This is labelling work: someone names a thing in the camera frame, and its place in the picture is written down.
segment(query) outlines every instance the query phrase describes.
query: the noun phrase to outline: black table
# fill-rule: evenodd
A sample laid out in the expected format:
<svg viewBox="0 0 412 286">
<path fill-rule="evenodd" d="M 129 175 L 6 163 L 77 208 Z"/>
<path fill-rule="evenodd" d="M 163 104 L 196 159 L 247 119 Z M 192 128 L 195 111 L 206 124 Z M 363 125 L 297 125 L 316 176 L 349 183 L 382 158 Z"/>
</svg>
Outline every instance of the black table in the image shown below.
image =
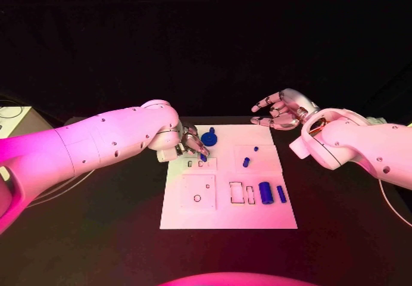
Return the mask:
<svg viewBox="0 0 412 286">
<path fill-rule="evenodd" d="M 250 117 L 193 117 L 248 124 Z M 336 171 L 289 148 L 299 130 L 273 131 L 299 229 L 160 230 L 168 164 L 156 153 L 94 172 L 60 198 L 25 210 L 0 238 L 2 285 L 156 285 L 206 272 L 258 272 L 320 285 L 408 285 L 412 229 L 378 180 Z M 394 186 L 388 195 L 405 215 Z"/>
</svg>

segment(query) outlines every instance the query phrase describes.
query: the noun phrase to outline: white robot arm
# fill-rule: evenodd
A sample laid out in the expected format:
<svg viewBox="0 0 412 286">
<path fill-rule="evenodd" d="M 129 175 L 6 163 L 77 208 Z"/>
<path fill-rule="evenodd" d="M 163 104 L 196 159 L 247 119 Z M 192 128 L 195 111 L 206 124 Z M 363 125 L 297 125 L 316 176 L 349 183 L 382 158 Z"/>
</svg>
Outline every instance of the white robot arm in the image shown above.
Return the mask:
<svg viewBox="0 0 412 286">
<path fill-rule="evenodd" d="M 196 127 L 183 126 L 176 110 L 163 100 L 98 114 L 34 134 L 0 140 L 0 233 L 36 196 L 55 184 L 137 155 L 149 147 L 159 161 L 186 152 L 209 155 Z"/>
<path fill-rule="evenodd" d="M 274 104 L 274 118 L 254 117 L 251 121 L 280 130 L 290 130 L 303 123 L 302 136 L 290 145 L 300 158 L 312 155 L 332 170 L 353 161 L 378 179 L 412 189 L 412 128 L 374 125 L 346 109 L 320 110 L 293 89 L 267 97 L 253 111 L 270 104 Z"/>
</svg>

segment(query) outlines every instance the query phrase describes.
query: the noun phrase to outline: rectangular slot outline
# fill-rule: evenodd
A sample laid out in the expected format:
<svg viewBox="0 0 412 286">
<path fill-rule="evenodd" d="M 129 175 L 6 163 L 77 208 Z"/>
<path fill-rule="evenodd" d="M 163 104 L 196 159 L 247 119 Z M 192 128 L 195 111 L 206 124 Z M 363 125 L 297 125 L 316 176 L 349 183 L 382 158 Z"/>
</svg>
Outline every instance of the rectangular slot outline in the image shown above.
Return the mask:
<svg viewBox="0 0 412 286">
<path fill-rule="evenodd" d="M 253 198 L 254 198 L 254 202 L 251 203 L 250 201 L 250 191 L 248 189 L 253 190 Z M 248 193 L 248 204 L 257 204 L 257 201 L 255 201 L 255 192 L 254 192 L 254 187 L 253 186 L 247 186 L 247 193 Z"/>
<path fill-rule="evenodd" d="M 234 203 L 234 199 L 232 199 L 232 186 L 231 186 L 232 183 L 240 183 L 240 184 L 241 184 L 241 187 L 242 187 L 242 198 L 244 198 L 244 202 L 242 202 L 242 203 Z M 232 204 L 245 204 L 244 184 L 242 184 L 242 182 L 229 182 L 229 187 L 231 187 L 231 203 L 232 203 Z"/>
</svg>

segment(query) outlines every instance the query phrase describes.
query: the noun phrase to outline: black curtain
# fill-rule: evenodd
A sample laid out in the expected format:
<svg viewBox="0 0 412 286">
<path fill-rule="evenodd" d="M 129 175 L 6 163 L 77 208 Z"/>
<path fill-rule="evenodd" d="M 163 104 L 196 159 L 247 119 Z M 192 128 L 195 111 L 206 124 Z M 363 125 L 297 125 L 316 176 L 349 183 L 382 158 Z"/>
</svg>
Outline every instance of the black curtain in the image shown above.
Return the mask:
<svg viewBox="0 0 412 286">
<path fill-rule="evenodd" d="M 323 108 L 405 121 L 410 11 L 389 2 L 3 3 L 0 95 L 62 123 L 155 98 L 182 116 L 247 115 L 291 87 Z"/>
</svg>

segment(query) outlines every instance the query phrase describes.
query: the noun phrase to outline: blue object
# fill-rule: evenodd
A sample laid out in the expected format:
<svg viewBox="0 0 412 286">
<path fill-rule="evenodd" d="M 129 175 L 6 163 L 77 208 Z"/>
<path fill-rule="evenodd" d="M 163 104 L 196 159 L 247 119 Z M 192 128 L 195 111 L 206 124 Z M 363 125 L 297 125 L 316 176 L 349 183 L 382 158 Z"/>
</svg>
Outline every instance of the blue object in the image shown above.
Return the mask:
<svg viewBox="0 0 412 286">
<path fill-rule="evenodd" d="M 214 145 L 217 144 L 217 142 L 218 142 L 218 136 L 217 136 L 217 134 L 215 134 L 215 128 L 214 128 L 214 127 L 211 127 L 209 132 L 206 132 L 206 133 L 202 135 L 201 140 L 202 140 L 205 146 L 208 146 L 208 147 L 211 147 L 211 146 L 214 146 Z"/>
<path fill-rule="evenodd" d="M 206 162 L 208 161 L 208 157 L 201 153 L 201 160 L 204 161 L 204 162 Z"/>
<path fill-rule="evenodd" d="M 251 162 L 251 159 L 247 157 L 247 158 L 245 158 L 245 161 L 244 161 L 244 167 L 245 167 L 245 168 L 250 166 L 250 162 Z"/>
<path fill-rule="evenodd" d="M 273 191 L 268 182 L 260 183 L 263 204 L 273 204 Z"/>
<path fill-rule="evenodd" d="M 280 193 L 280 198 L 281 198 L 281 203 L 286 203 L 286 193 L 284 193 L 284 189 L 281 188 L 281 186 L 277 186 L 277 192 Z"/>
</svg>

